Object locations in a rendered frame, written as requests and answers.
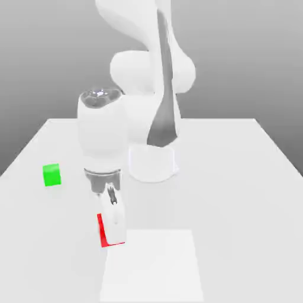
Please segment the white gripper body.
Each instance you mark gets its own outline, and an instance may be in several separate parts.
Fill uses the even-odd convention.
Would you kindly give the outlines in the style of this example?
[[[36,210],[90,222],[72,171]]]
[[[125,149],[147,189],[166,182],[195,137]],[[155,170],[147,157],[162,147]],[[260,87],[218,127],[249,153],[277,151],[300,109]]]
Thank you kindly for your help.
[[[101,196],[101,217],[105,238],[109,245],[125,242],[125,205],[121,191],[113,183],[106,183]]]

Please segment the small red cube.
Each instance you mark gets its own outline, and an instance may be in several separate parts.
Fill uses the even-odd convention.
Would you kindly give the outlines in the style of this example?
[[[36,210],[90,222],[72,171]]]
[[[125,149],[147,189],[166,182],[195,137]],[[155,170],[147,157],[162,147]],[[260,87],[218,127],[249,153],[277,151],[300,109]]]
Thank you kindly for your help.
[[[120,242],[120,243],[109,244],[107,242],[107,237],[105,235],[105,229],[104,229],[104,224],[103,224],[103,221],[102,221],[101,213],[97,214],[97,219],[98,219],[98,224],[99,224],[99,236],[100,236],[100,241],[101,241],[101,247],[102,248],[125,243],[125,242]]]

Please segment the small green cube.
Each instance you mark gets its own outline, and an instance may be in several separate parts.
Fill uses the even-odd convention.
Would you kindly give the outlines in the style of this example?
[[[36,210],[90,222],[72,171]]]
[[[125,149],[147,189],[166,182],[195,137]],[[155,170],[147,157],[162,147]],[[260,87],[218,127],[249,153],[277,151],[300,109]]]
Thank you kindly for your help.
[[[58,163],[43,166],[43,179],[45,186],[61,185],[60,167]]]

